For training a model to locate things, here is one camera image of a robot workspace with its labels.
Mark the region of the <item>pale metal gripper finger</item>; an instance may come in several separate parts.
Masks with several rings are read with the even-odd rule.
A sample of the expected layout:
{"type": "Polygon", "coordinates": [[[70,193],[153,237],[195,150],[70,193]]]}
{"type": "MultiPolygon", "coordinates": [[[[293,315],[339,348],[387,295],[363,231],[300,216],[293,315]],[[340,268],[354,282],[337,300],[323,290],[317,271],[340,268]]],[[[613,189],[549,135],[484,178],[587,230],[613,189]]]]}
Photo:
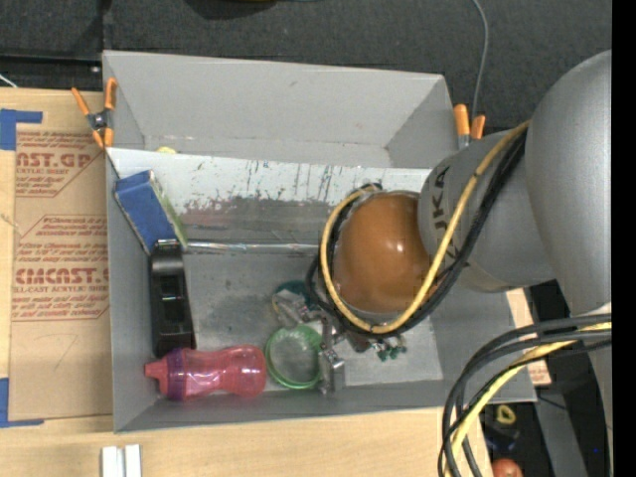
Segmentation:
{"type": "Polygon", "coordinates": [[[320,391],[323,395],[331,395],[345,387],[345,361],[334,349],[335,339],[330,318],[323,315],[320,322],[319,369],[322,377],[320,391]]]}
{"type": "Polygon", "coordinates": [[[274,311],[281,323],[309,323],[319,319],[302,294],[283,289],[274,294],[274,311]]]}

